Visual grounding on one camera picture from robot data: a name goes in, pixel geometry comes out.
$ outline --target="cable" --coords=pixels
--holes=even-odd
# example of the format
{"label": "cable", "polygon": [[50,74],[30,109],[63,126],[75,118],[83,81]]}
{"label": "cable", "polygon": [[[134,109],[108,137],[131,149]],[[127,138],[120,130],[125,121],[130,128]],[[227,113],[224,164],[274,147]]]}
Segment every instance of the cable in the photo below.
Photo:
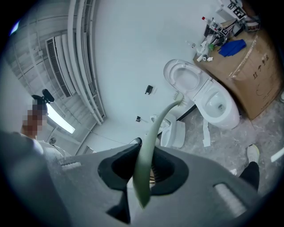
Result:
{"label": "cable", "polygon": [[93,133],[93,134],[95,134],[95,135],[97,135],[97,136],[99,136],[99,137],[103,137],[103,138],[105,138],[105,139],[111,140],[111,141],[113,141],[113,142],[117,142],[117,143],[120,143],[120,144],[127,145],[127,144],[125,144],[125,143],[118,142],[118,141],[115,141],[115,140],[109,139],[109,138],[107,138],[107,137],[101,136],[101,135],[99,135],[99,134],[97,134],[97,133],[94,133],[94,132],[92,132],[92,131],[90,131],[90,132],[91,132],[91,133]]}
{"label": "cable", "polygon": [[226,26],[225,29],[229,28],[230,26],[232,26],[234,23],[236,23],[238,20],[236,19],[233,23],[231,23],[230,25]]}

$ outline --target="gray floor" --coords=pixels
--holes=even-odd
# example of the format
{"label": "gray floor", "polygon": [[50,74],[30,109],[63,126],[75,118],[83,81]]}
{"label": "gray floor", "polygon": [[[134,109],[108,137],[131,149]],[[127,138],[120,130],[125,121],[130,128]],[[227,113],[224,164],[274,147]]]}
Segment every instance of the gray floor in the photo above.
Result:
{"label": "gray floor", "polygon": [[210,147],[203,146],[203,117],[198,109],[182,121],[186,132],[185,143],[180,150],[212,159],[228,170],[237,169],[237,176],[248,165],[246,148],[256,144],[260,151],[259,194],[271,191],[284,166],[284,157],[274,163],[270,161],[271,155],[284,147],[284,103],[278,98],[253,121],[243,114],[239,125],[232,130],[209,124]]}

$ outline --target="ceiling light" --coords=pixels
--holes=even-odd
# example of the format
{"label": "ceiling light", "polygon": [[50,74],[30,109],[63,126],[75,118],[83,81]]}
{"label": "ceiling light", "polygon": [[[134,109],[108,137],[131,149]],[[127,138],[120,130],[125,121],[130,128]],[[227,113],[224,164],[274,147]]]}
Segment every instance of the ceiling light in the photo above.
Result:
{"label": "ceiling light", "polygon": [[56,124],[58,124],[60,127],[64,128],[71,134],[75,131],[75,129],[70,124],[68,124],[49,104],[47,104],[47,112],[49,118],[53,120]]}
{"label": "ceiling light", "polygon": [[19,22],[20,22],[20,21],[18,21],[18,22],[14,25],[13,29],[12,29],[11,32],[10,32],[10,35],[12,35],[12,33],[14,33],[15,31],[17,31],[18,26],[19,26]]}

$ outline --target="black pants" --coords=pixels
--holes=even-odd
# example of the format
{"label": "black pants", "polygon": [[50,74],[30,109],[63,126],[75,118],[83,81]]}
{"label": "black pants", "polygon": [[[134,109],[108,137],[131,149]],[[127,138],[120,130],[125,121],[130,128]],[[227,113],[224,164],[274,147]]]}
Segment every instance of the black pants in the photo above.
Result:
{"label": "black pants", "polygon": [[240,178],[251,184],[256,190],[259,185],[259,167],[254,161],[250,162],[247,168],[244,169]]}

